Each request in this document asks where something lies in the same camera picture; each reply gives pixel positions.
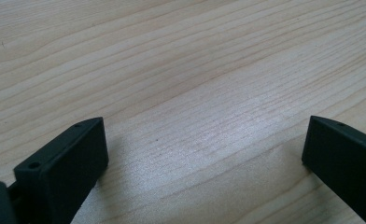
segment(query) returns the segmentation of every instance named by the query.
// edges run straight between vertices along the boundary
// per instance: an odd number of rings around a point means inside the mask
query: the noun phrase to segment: screw hole
[[[29,169],[36,169],[40,166],[40,162],[34,161],[31,164],[29,164]]]

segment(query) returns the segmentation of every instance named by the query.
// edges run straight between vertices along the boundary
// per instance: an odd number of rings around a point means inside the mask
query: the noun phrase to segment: black object
[[[71,126],[0,182],[0,224],[70,223],[107,164],[103,119]]]
[[[303,164],[366,221],[366,134],[343,123],[311,117]]]

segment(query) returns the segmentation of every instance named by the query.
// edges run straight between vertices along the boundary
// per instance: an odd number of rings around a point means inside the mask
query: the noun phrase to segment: table surface
[[[105,119],[73,223],[363,223],[302,165],[311,115],[366,133],[366,0],[0,1],[0,180]]]

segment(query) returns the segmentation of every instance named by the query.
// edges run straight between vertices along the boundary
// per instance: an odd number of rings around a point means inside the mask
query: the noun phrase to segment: light wood surface
[[[366,133],[366,0],[0,1],[0,180],[104,117],[73,223],[363,223],[301,155]]]

